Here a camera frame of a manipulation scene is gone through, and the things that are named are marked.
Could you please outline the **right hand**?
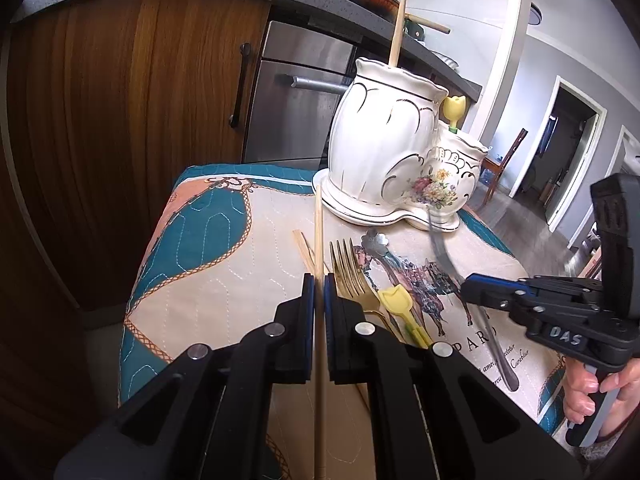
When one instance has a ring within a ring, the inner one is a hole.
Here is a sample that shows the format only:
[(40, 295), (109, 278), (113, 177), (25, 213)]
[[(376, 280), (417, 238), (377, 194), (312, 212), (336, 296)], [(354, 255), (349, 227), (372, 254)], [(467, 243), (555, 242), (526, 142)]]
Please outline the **right hand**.
[(596, 410), (596, 404), (590, 398), (590, 394), (608, 393), (618, 389), (617, 398), (599, 432), (601, 439), (611, 437), (626, 425), (628, 418), (638, 408), (639, 384), (638, 359), (630, 360), (623, 370), (609, 374), (607, 378), (598, 379), (595, 374), (586, 370), (582, 362), (566, 358), (563, 379), (564, 414), (570, 422), (581, 424)]

